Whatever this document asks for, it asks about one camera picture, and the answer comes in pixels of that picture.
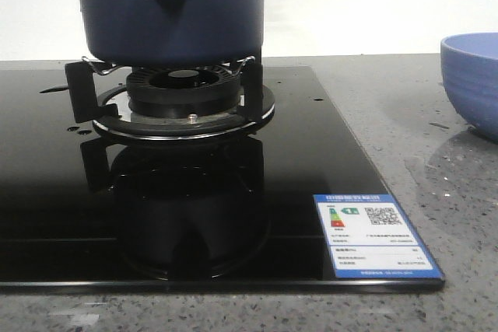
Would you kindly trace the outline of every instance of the gray granite countertop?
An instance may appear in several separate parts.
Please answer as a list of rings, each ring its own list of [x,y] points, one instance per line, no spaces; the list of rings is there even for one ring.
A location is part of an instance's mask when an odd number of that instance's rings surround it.
[[[498,328],[498,145],[473,134],[449,104],[439,55],[265,63],[313,68],[446,273],[445,289],[423,295],[0,295],[0,330]],[[3,62],[0,68],[28,65]]]

